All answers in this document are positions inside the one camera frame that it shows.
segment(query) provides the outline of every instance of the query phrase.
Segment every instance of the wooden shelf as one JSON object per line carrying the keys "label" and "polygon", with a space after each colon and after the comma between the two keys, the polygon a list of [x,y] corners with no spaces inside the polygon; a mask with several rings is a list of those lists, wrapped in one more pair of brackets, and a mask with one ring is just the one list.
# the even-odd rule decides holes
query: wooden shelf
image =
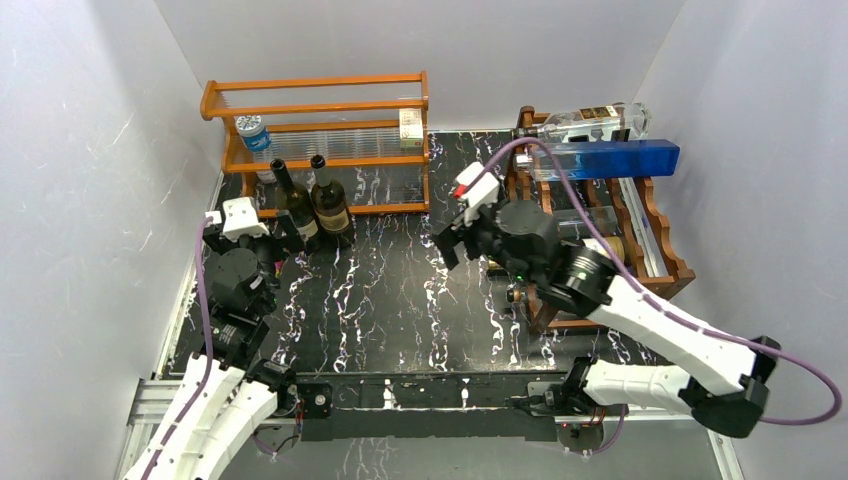
{"label": "wooden shelf", "polygon": [[[391,83],[420,83],[420,96],[417,98],[408,98],[401,100],[375,100],[367,102],[347,102],[347,103],[321,103],[321,104],[306,104],[306,105],[262,105],[262,106],[238,106],[231,105],[227,101],[227,92],[237,92],[246,90],[273,90],[273,89],[292,89],[292,88],[332,88],[339,86],[356,86],[356,85],[374,85],[374,84],[391,84]],[[327,133],[322,132],[339,132],[345,130],[370,130],[370,129],[392,129],[394,134],[399,135],[397,129],[400,127],[397,111],[404,108],[414,108],[421,111],[422,126],[424,127],[423,138],[420,148],[412,150],[400,150],[397,145],[389,143],[388,148],[381,150],[381,143],[377,141],[377,146],[374,151],[368,152],[370,155],[386,156],[368,156],[359,157],[362,150],[355,152],[342,152],[341,154],[328,155],[328,152],[318,150],[316,153],[324,154],[327,157],[327,166],[329,168],[358,168],[358,167],[400,167],[400,166],[418,166],[421,169],[421,188],[424,202],[409,203],[409,204],[379,204],[368,206],[351,206],[351,213],[354,214],[380,214],[380,213],[409,213],[420,212],[426,213],[430,209],[430,192],[429,192],[429,145],[427,138],[427,109],[430,104],[429,87],[427,83],[427,72],[407,73],[396,75],[367,75],[356,77],[327,77],[327,78],[296,78],[288,80],[261,80],[253,82],[215,82],[210,81],[206,84],[206,89],[203,92],[203,97],[200,101],[200,115],[205,120],[213,118],[221,118],[226,127],[226,148],[221,158],[221,170],[225,173],[241,174],[242,175],[242,196],[252,196],[256,185],[256,172],[270,170],[270,165],[262,163],[253,163],[250,153],[244,146],[241,137],[238,135],[235,128],[235,117],[243,115],[263,115],[266,118],[270,115],[289,115],[300,113],[326,113],[326,112],[347,112],[347,111],[363,111],[363,110],[394,110],[394,118],[383,120],[363,120],[363,121],[347,121],[347,122],[320,122],[320,123],[289,123],[289,124],[271,124],[267,125],[268,132],[274,135],[275,145],[281,142],[281,146],[288,146],[287,141],[293,142],[297,147],[302,146],[302,142],[311,142],[312,138],[309,133],[319,135],[315,138],[315,143],[320,145],[321,135],[335,135],[335,138],[342,138],[342,145],[345,145],[347,134]],[[377,139],[386,138],[381,136],[381,133],[370,134],[376,136]],[[327,137],[324,136],[324,144],[330,143]],[[290,170],[305,170],[310,167],[309,158],[284,158],[286,166]],[[263,210],[264,217],[273,217],[273,211]]]}

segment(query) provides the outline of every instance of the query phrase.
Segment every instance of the dark green wine bottle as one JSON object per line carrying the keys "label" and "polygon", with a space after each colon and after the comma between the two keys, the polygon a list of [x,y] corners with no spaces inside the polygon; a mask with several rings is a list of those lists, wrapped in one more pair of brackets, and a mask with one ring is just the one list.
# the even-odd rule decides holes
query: dark green wine bottle
{"label": "dark green wine bottle", "polygon": [[315,221],[315,211],[309,201],[309,192],[302,183],[294,182],[285,162],[279,158],[271,162],[271,171],[277,178],[277,210],[288,210],[294,226],[306,244],[306,252],[312,253],[321,246],[321,235]]}
{"label": "dark green wine bottle", "polygon": [[347,208],[344,187],[330,177],[326,162],[321,155],[315,155],[310,161],[315,172],[315,185],[312,186],[312,204],[321,228],[327,232],[331,243],[340,248],[350,246],[354,241],[353,222]]}

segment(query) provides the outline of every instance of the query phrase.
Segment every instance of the black bracket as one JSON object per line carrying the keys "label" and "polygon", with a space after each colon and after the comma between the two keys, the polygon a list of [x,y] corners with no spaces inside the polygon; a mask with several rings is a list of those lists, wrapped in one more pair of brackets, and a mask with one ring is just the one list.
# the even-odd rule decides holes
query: black bracket
{"label": "black bracket", "polygon": [[[752,341],[780,349],[780,344],[769,337],[759,337]],[[751,375],[743,375],[739,379],[743,387],[741,392],[713,395],[694,378],[689,380],[686,388],[680,390],[680,398],[692,407],[692,417],[698,423],[732,438],[746,438],[751,434],[765,411],[769,395],[765,382],[777,364],[776,357],[755,353]]]}

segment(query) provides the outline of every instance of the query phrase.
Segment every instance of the robotic arm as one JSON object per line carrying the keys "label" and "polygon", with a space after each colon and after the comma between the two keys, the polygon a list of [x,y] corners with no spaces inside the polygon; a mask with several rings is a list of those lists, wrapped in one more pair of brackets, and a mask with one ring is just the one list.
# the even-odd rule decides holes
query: robotic arm
{"label": "robotic arm", "polygon": [[[468,184],[482,169],[480,163],[470,165],[457,177],[458,183]],[[716,330],[656,295],[646,298],[645,292],[635,292],[601,253],[561,242],[552,216],[533,201],[506,201],[499,195],[499,183],[486,173],[467,192],[460,190],[462,213],[432,235],[447,268],[459,263],[454,247],[463,243],[469,259],[486,255],[535,284],[545,303],[539,315],[548,320],[560,310],[579,315],[627,334],[675,364],[630,366],[577,359],[565,382],[528,386],[531,411],[588,414],[598,406],[633,403],[689,414],[723,435],[747,437],[765,409],[765,382],[776,358],[667,318],[650,303],[702,330]],[[780,348],[768,337],[754,341]]]}
{"label": "robotic arm", "polygon": [[[291,414],[299,402],[293,370],[267,359],[251,364],[269,331],[263,317],[276,309],[276,263],[302,250],[303,241],[285,213],[277,218],[285,235],[272,235],[247,197],[207,216],[213,221],[203,240],[219,256],[198,274],[207,287],[213,356],[206,356],[204,344],[189,358],[174,400],[127,480],[217,479],[263,420]],[[212,369],[204,383],[207,362]],[[325,384],[312,390],[332,398]],[[328,408],[316,412],[329,415]]]}

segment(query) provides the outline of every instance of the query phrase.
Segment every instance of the clear glass bottle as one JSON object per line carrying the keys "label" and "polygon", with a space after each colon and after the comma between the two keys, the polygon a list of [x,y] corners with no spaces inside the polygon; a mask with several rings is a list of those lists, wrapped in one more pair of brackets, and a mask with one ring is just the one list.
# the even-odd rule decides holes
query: clear glass bottle
{"label": "clear glass bottle", "polygon": [[515,137],[545,143],[641,140],[647,137],[651,112],[642,103],[617,103],[553,113],[538,127],[517,128]]}

